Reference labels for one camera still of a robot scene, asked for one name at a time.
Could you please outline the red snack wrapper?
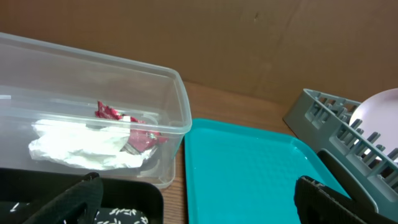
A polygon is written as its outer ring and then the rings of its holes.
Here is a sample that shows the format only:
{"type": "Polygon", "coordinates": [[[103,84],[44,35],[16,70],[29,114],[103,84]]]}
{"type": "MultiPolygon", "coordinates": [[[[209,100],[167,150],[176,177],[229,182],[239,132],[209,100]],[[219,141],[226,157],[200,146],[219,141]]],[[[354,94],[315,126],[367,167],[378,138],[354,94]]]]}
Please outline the red snack wrapper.
{"type": "MultiPolygon", "coordinates": [[[[129,121],[132,123],[145,124],[145,121],[138,120],[135,117],[121,114],[116,109],[104,104],[101,101],[97,101],[98,110],[95,111],[97,118],[112,119],[118,121],[129,121]]],[[[132,146],[138,152],[145,152],[152,149],[155,146],[166,143],[169,138],[165,137],[158,131],[146,131],[140,129],[131,129],[128,144],[132,146]]]]}

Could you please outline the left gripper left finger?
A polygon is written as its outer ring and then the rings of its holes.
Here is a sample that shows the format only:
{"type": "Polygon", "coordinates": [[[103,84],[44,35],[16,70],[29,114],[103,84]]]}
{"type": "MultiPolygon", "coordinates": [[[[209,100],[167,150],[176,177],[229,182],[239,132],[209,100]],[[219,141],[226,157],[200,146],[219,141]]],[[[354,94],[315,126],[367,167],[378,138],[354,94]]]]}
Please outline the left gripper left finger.
{"type": "Polygon", "coordinates": [[[26,206],[22,223],[58,223],[68,219],[92,223],[103,199],[100,175],[91,172],[57,193],[26,206]]]}

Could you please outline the white rice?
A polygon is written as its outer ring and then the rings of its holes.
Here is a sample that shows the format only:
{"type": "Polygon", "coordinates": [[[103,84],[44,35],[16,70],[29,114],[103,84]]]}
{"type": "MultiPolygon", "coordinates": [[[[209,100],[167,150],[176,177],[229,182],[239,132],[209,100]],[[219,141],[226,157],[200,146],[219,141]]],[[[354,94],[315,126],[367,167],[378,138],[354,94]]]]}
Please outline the white rice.
{"type": "MultiPolygon", "coordinates": [[[[1,217],[17,212],[29,203],[1,202],[1,217]]],[[[146,215],[136,209],[100,208],[93,220],[94,224],[149,224],[146,215]]]]}

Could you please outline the white tissue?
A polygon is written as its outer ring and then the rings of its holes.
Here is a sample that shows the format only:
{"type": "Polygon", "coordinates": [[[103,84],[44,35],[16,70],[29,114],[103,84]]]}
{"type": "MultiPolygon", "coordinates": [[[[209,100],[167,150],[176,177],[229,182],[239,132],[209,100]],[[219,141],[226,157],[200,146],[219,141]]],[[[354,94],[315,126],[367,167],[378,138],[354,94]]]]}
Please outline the white tissue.
{"type": "Polygon", "coordinates": [[[130,129],[91,127],[83,123],[40,119],[32,124],[38,139],[29,143],[33,160],[50,161],[73,168],[115,170],[139,168],[157,147],[144,152],[129,143],[130,129]]]}

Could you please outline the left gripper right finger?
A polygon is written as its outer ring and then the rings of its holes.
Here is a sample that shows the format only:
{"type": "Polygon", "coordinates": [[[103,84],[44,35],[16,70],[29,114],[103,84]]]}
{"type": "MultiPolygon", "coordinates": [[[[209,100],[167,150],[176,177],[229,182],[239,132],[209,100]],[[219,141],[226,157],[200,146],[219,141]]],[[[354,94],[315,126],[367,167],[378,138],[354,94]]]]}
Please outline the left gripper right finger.
{"type": "Polygon", "coordinates": [[[306,175],[296,181],[294,203],[302,224],[395,224],[306,175]]]}

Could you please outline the large white plate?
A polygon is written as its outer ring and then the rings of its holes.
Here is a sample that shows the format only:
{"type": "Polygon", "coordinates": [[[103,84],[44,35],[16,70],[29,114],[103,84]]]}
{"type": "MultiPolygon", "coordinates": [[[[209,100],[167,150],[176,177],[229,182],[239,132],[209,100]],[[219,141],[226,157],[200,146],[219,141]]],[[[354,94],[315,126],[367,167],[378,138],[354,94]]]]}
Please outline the large white plate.
{"type": "Polygon", "coordinates": [[[359,128],[363,136],[369,137],[373,132],[380,134],[375,144],[385,147],[384,154],[389,154],[397,148],[397,89],[380,92],[362,102],[351,115],[349,125],[357,119],[362,123],[359,128]]]}

